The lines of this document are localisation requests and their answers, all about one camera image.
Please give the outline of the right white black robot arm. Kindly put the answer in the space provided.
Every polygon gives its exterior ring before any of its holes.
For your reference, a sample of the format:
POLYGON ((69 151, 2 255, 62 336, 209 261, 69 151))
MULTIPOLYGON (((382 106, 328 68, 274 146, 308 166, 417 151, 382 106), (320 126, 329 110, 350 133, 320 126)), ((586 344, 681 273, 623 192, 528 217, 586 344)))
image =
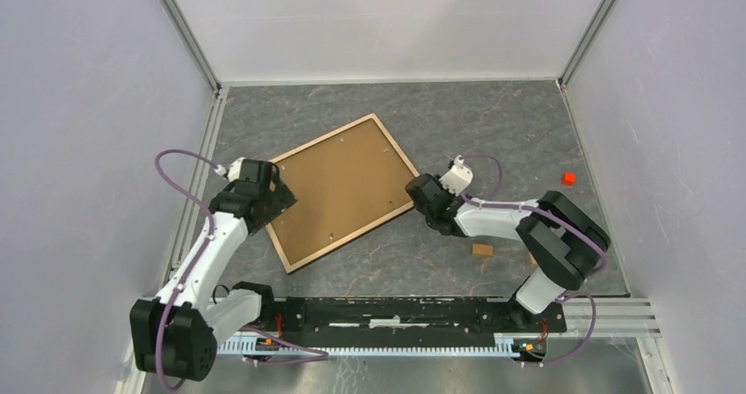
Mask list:
POLYGON ((537 268, 508 307, 508 320, 520 331, 533 329, 551 303, 600 271, 611 247, 608 233, 558 191, 530 201, 485 201, 423 174, 406 185, 406 192, 427 226, 443 236, 497 237, 525 245, 537 268))

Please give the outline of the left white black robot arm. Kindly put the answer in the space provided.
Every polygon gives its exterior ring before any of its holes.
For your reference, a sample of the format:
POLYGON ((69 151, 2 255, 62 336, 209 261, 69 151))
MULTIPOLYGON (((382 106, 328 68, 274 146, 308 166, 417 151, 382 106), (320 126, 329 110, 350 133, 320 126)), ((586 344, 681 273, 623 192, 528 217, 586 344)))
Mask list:
POLYGON ((214 170, 228 184, 200 205, 206 221, 199 240, 157 294, 129 313, 137 368, 180 382, 203 380, 218 347, 243 325, 261 331, 274 323, 268 286, 240 282, 221 302, 211 297, 238 247, 296 203, 277 164, 241 157, 214 170))

